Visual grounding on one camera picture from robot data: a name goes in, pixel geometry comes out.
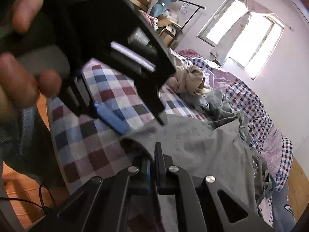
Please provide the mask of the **person's left hand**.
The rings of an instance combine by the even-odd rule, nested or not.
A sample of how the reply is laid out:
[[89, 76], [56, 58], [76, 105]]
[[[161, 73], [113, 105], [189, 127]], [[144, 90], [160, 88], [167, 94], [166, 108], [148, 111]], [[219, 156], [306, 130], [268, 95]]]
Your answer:
[[[16, 0], [9, 12], [13, 30], [25, 33], [42, 5], [43, 0]], [[1, 122], [10, 122], [20, 110], [35, 105], [40, 93], [54, 97], [60, 89], [61, 77], [54, 70], [35, 78], [11, 53], [1, 54]]]

